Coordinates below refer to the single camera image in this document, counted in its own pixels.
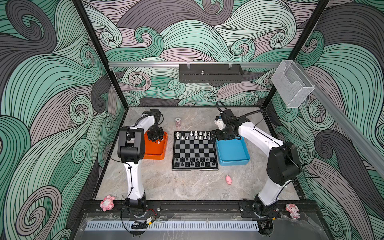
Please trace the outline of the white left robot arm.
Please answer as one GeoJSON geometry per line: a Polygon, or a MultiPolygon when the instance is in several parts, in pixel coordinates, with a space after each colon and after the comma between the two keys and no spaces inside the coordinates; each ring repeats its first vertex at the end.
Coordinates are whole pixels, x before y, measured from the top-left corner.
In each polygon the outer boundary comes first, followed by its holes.
{"type": "Polygon", "coordinates": [[[146,192],[141,180],[141,160],[145,157],[146,140],[160,144],[164,130],[159,127],[163,114],[156,109],[142,113],[132,126],[121,127],[118,139],[118,157],[124,164],[128,179],[128,194],[125,205],[134,210],[147,210],[146,192]]]}

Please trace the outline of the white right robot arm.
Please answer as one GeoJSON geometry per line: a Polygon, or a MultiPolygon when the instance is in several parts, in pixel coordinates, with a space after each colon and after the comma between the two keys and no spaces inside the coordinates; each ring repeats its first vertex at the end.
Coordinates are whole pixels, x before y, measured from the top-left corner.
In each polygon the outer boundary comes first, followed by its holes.
{"type": "Polygon", "coordinates": [[[255,197],[255,209],[265,212],[278,201],[280,193],[301,173],[297,147],[291,142],[283,142],[265,133],[252,122],[225,122],[215,120],[218,129],[214,136],[218,141],[242,137],[254,144],[268,157],[267,181],[255,197]]]}

